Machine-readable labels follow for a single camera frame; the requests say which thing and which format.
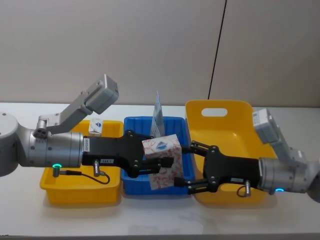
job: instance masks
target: yellow bin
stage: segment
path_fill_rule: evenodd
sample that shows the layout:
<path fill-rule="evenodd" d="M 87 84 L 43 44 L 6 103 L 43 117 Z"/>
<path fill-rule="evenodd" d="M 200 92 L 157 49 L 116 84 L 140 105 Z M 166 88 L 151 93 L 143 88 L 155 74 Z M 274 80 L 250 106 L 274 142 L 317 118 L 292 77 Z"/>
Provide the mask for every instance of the yellow bin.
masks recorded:
<path fill-rule="evenodd" d="M 227 156 L 275 158 L 269 144 L 262 144 L 253 126 L 253 108 L 237 100 L 192 100 L 186 103 L 186 118 L 190 138 L 206 145 L 216 145 Z M 204 109 L 216 109 L 226 115 L 208 116 Z M 204 158 L 194 155 L 197 179 L 203 178 Z M 251 189 L 251 197 L 237 196 L 238 184 L 226 183 L 218 191 L 197 193 L 195 198 L 203 204 L 258 204 L 266 193 Z"/>
<path fill-rule="evenodd" d="M 81 121 L 72 132 L 80 132 L 88 136 L 89 120 Z M 103 137 L 121 137 L 124 132 L 124 124 L 120 121 L 103 121 Z M 92 166 L 81 166 L 80 168 L 62 168 L 62 170 L 81 171 L 93 176 Z M 119 167 L 101 166 L 101 171 L 110 176 L 107 185 L 100 184 L 85 176 L 60 175 L 53 177 L 53 168 L 45 168 L 40 181 L 40 187 L 46 190 L 49 202 L 58 205 L 72 204 L 112 204 L 118 201 L 120 189 Z M 107 178 L 100 176 L 97 179 L 105 182 Z"/>

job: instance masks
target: blue bin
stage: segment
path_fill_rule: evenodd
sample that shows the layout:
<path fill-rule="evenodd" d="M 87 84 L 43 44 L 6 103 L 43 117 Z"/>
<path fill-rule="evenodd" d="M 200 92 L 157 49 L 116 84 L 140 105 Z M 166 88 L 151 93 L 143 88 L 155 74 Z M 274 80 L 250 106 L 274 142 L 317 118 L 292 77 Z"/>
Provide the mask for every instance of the blue bin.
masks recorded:
<path fill-rule="evenodd" d="M 150 135 L 152 124 L 151 116 L 129 116 L 124 119 L 124 130 L 133 130 L 137 134 Z M 182 117 L 164 117 L 165 135 L 176 134 L 181 145 L 188 145 L 186 123 Z M 190 154 L 182 155 L 183 174 L 186 180 L 193 180 L 195 173 L 192 166 Z M 127 173 L 121 170 L 124 192 L 127 195 L 186 195 L 186 187 L 170 186 L 157 190 L 151 190 L 148 175 L 140 175 L 137 178 L 128 177 Z"/>

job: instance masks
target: green led ring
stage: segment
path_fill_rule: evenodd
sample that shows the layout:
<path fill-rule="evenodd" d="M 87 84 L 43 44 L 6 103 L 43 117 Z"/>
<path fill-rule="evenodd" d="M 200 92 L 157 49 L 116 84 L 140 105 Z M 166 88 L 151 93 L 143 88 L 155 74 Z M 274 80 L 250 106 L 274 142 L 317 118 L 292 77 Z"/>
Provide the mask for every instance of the green led ring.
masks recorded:
<path fill-rule="evenodd" d="M 62 168 L 62 165 L 59 164 L 59 163 L 55 163 L 55 164 L 52 165 L 52 167 L 53 167 L 54 169 L 60 169 L 60 168 Z"/>

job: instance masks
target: white table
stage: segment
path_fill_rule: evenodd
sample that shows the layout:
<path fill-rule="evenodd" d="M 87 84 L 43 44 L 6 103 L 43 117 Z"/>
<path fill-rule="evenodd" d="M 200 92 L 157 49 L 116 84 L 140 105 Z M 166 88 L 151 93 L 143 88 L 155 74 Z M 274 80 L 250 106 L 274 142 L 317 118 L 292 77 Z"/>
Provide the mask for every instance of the white table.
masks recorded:
<path fill-rule="evenodd" d="M 14 115 L 25 127 L 35 128 L 39 115 L 61 112 L 66 106 L 0 103 L 0 111 Z M 305 151 L 309 160 L 318 160 L 320 109 L 270 111 L 289 145 Z M 152 114 L 153 106 L 113 105 L 100 117 L 123 121 L 127 116 Z M 163 114 L 185 117 L 185 107 L 163 106 Z M 207 235 L 208 239 L 257 239 L 259 234 L 268 239 L 274 234 L 276 239 L 287 239 L 292 234 L 311 233 L 314 235 L 308 239 L 320 237 L 320 204 L 306 194 L 277 193 L 257 206 L 205 207 L 191 196 L 141 196 L 122 197 L 120 204 L 109 207 L 58 208 L 49 205 L 46 192 L 39 187 L 42 172 L 41 168 L 19 166 L 0 178 L 0 235 L 189 235 L 184 239 Z"/>

